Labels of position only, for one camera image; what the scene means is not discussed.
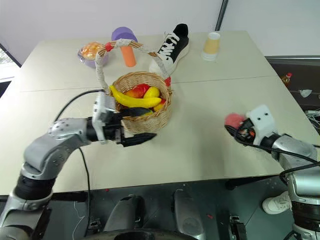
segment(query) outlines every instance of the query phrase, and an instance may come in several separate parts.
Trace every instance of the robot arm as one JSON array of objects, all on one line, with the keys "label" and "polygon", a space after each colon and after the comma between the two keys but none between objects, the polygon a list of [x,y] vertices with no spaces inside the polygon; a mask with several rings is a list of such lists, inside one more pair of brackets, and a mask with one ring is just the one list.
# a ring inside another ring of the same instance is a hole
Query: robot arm
[{"label": "robot arm", "polygon": [[[237,130],[226,126],[234,137],[238,137],[239,133],[241,140],[237,140],[238,142],[252,147],[263,147],[284,170],[309,165],[310,161],[317,164],[312,168],[280,176],[285,178],[292,202],[294,236],[298,240],[320,240],[320,166],[316,148],[287,134],[279,135],[275,120],[265,105],[257,107],[246,116],[248,119]],[[309,161],[285,154],[284,151],[308,157]]]},{"label": "robot arm", "polygon": [[60,119],[34,140],[24,152],[20,177],[0,216],[0,240],[41,239],[49,222],[52,187],[70,154],[96,141],[112,140],[127,147],[152,139],[156,134],[125,138],[121,125],[123,117],[146,112],[138,107],[115,113],[114,98],[99,92],[93,117]]}]

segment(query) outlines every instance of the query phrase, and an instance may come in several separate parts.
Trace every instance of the white shoe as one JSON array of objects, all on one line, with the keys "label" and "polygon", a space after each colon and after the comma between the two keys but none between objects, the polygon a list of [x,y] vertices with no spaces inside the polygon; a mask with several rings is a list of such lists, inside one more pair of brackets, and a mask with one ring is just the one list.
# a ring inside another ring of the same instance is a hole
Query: white shoe
[{"label": "white shoe", "polygon": [[[157,55],[162,60],[164,68],[170,76],[176,69],[177,63],[189,51],[188,26],[186,24],[178,24],[172,33],[165,36],[162,47]],[[161,69],[155,60],[151,61],[149,72],[163,76]]]},{"label": "white shoe", "polygon": [[280,214],[292,208],[288,191],[276,197],[269,197],[262,202],[262,208],[267,214]]}]

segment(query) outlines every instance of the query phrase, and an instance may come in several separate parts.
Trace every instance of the white table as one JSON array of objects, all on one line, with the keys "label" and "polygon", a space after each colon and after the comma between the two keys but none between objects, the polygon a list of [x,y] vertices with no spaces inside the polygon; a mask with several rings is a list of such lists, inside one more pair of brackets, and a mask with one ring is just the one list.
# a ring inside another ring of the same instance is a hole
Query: white table
[{"label": "white table", "polygon": [[[220,53],[216,62],[201,58],[207,33],[190,33],[190,50],[172,74],[173,83],[188,83],[225,79],[247,79],[277,76],[246,31],[221,32]],[[162,35],[138,36],[138,41],[156,51]],[[80,48],[89,42],[106,43],[110,38],[51,40],[38,44],[21,68],[22,92],[98,88],[95,70],[85,66],[77,57]],[[113,83],[120,76],[136,71],[148,71],[151,58],[135,50],[137,65],[126,67],[121,51],[109,53],[104,67],[105,80]]]},{"label": "white table", "polygon": [[[280,165],[264,151],[244,147],[224,129],[224,117],[266,104],[280,133],[319,144],[320,136],[276,76],[172,84],[168,125],[144,144],[123,148],[114,142],[83,147],[93,189],[278,174]],[[0,195],[15,186],[23,152],[44,134],[63,105],[87,88],[19,93],[19,80],[0,99]],[[92,115],[95,94],[75,101],[64,117]],[[86,190],[78,151],[62,169],[55,192]]]}]

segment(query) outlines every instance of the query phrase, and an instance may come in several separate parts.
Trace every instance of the yellow cup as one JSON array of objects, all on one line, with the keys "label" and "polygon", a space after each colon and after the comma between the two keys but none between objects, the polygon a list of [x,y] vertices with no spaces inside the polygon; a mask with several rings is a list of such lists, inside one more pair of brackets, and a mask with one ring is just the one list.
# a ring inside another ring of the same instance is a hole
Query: yellow cup
[{"label": "yellow cup", "polygon": [[220,34],[217,32],[210,32],[208,34],[208,38],[205,41],[204,48],[201,53],[203,60],[213,61],[216,59],[219,52],[220,37]]}]

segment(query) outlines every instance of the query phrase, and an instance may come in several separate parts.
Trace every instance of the black and white sneaker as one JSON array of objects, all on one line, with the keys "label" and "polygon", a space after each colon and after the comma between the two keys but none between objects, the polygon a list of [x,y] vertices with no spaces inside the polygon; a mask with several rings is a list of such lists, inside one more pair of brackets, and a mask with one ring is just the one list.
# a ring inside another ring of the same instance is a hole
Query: black and white sneaker
[{"label": "black and white sneaker", "polygon": [[[162,47],[157,55],[163,61],[164,67],[169,76],[176,69],[178,61],[184,57],[189,51],[188,26],[186,24],[178,24],[172,33],[165,36]],[[161,69],[155,60],[152,60],[149,71],[160,76],[163,75]]]}]

